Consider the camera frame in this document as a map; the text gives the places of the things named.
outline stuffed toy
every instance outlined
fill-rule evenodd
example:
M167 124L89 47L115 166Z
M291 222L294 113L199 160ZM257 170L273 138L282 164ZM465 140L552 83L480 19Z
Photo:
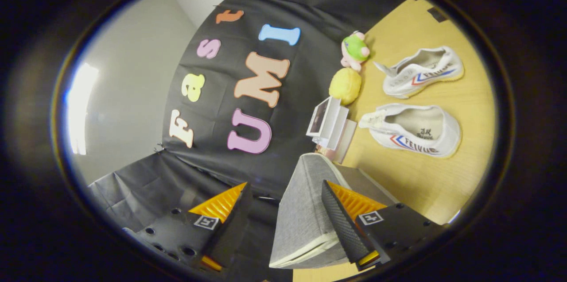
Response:
M342 40L342 60L344 67L350 67L357 72L360 71L360 63L366 61L370 56L370 50L364 43L364 34L355 31Z
M352 68L338 70L330 81L329 95L341 100L341 105L346 106L358 97L362 78Z

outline gray fabric box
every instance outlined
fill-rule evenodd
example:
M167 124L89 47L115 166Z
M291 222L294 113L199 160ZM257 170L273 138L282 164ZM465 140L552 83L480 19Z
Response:
M301 155L280 202L270 267L318 268L348 261L322 205L323 180L385 205L398 203L360 169L336 166L316 153Z

